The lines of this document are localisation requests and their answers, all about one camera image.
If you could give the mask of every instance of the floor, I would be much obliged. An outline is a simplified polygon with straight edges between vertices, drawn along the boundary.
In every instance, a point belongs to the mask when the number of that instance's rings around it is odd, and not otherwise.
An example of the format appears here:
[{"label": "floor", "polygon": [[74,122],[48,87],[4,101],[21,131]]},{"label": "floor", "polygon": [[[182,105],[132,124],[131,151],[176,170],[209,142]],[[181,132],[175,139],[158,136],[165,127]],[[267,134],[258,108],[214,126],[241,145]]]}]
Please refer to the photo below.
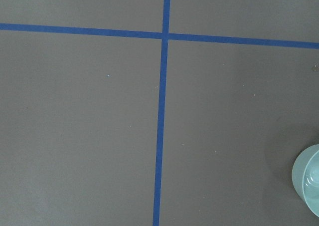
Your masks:
[{"label": "floor", "polygon": [[318,8],[0,0],[0,225],[318,225]]}]

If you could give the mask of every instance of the translucent container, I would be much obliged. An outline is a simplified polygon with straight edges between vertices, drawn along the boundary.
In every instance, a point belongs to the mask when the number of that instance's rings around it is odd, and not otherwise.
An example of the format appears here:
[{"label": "translucent container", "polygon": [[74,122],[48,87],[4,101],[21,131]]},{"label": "translucent container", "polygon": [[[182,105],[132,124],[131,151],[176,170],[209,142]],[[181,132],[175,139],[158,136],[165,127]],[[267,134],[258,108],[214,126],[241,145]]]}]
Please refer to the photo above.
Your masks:
[{"label": "translucent container", "polygon": [[300,198],[319,217],[319,145],[310,146],[297,157],[292,179]]}]

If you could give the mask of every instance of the plastic cup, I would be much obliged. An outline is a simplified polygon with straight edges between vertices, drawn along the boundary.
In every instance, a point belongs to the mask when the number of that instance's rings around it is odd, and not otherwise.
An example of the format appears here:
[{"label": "plastic cup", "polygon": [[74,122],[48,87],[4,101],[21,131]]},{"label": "plastic cup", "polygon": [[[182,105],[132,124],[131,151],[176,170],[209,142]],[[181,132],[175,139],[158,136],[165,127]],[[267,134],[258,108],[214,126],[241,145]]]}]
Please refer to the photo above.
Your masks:
[{"label": "plastic cup", "polygon": [[319,145],[310,146],[299,154],[292,178],[300,198],[319,217]]}]

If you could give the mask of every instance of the white speck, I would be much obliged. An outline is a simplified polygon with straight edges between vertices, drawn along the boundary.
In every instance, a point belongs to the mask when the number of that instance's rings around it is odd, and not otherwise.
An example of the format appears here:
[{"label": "white speck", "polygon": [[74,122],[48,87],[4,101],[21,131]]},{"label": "white speck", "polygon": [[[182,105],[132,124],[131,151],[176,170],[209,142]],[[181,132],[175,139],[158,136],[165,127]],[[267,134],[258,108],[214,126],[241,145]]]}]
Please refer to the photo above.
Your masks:
[{"label": "white speck", "polygon": [[313,70],[313,72],[318,72],[318,71],[319,71],[319,66],[314,65],[314,66],[312,67],[312,70]]}]

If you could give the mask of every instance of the blue tape line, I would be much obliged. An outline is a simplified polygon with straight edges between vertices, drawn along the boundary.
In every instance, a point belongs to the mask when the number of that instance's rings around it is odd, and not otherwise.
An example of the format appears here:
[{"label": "blue tape line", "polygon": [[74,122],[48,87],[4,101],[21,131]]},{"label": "blue tape line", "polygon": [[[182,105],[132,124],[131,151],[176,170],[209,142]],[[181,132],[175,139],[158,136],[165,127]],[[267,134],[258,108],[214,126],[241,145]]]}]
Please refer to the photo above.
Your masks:
[{"label": "blue tape line", "polygon": [[161,32],[95,29],[95,28],[80,28],[80,27],[48,26],[48,25],[8,24],[8,23],[0,23],[0,30],[67,33],[67,34],[82,34],[82,35],[122,36],[122,37],[137,37],[137,38],[151,38],[151,39],[162,38]]},{"label": "blue tape line", "polygon": [[158,135],[157,135],[156,165],[155,165],[153,226],[160,225],[160,190],[161,190],[161,170],[162,170],[162,159],[163,159],[169,9],[170,9],[170,0],[164,0],[162,40],[161,40],[161,53],[160,53],[160,77],[159,77],[160,92],[159,92]]},{"label": "blue tape line", "polygon": [[315,43],[315,42],[269,40],[269,39],[241,38],[241,37],[230,37],[230,36],[191,35],[191,34],[170,33],[169,39],[319,49],[319,43]]}]

